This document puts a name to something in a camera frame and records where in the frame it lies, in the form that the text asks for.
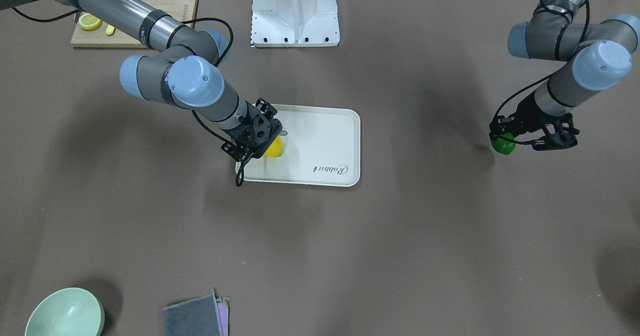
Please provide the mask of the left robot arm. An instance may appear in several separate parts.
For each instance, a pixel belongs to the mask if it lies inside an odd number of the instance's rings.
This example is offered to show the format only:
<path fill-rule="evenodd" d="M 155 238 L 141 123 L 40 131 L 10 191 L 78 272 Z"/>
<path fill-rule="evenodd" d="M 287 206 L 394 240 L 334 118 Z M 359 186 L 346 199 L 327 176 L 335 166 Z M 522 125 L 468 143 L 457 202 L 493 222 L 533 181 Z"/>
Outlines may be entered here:
<path fill-rule="evenodd" d="M 534 150 L 570 149 L 579 130 L 572 110 L 611 88 L 633 68 L 639 49 L 639 19 L 616 14 L 592 23 L 590 0 L 538 0 L 529 21 L 515 24 L 509 53 L 526 60 L 562 61 L 557 71 L 525 87 L 530 94 L 514 113 L 494 113 L 489 138 L 494 151 L 508 155 L 517 138 L 541 131 L 525 144 Z"/>

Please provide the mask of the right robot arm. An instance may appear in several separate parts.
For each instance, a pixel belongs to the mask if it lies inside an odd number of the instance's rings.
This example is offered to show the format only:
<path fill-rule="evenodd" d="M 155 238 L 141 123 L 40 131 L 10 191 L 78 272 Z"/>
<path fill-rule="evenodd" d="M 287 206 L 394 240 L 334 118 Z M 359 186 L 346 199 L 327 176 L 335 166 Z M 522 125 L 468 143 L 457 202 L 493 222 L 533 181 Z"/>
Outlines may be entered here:
<path fill-rule="evenodd" d="M 1 0 L 8 10 L 41 0 Z M 229 42 L 215 30 L 194 30 L 142 0 L 51 0 L 98 17 L 155 55 L 134 55 L 119 68 L 133 97 L 187 109 L 221 131 L 222 150 L 238 163 L 261 158 L 282 131 L 277 109 L 252 105 L 226 81 L 218 65 Z"/>

